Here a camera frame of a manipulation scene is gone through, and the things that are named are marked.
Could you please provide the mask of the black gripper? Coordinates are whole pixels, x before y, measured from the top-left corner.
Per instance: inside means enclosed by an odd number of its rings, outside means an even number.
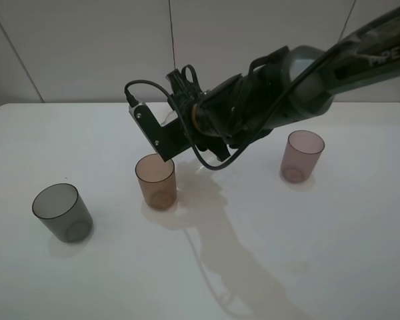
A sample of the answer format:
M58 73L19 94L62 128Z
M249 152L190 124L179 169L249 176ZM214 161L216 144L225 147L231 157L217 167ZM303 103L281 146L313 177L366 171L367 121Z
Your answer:
M198 151L210 151L219 160L230 157L226 133L231 117L233 90L242 75L234 75L212 90L200 88L197 74L192 65L181 70L174 69L166 76L171 85L173 109L182 115L182 127L186 127Z

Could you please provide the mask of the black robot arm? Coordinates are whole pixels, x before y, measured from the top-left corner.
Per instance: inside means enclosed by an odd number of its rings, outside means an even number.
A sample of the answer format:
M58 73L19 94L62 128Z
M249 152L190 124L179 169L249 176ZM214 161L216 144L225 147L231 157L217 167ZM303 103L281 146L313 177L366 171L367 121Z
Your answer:
M327 51L282 47L212 90L186 65L167 78L177 114L178 151L211 151L230 162L272 130L326 113L340 93L400 77L400 7Z

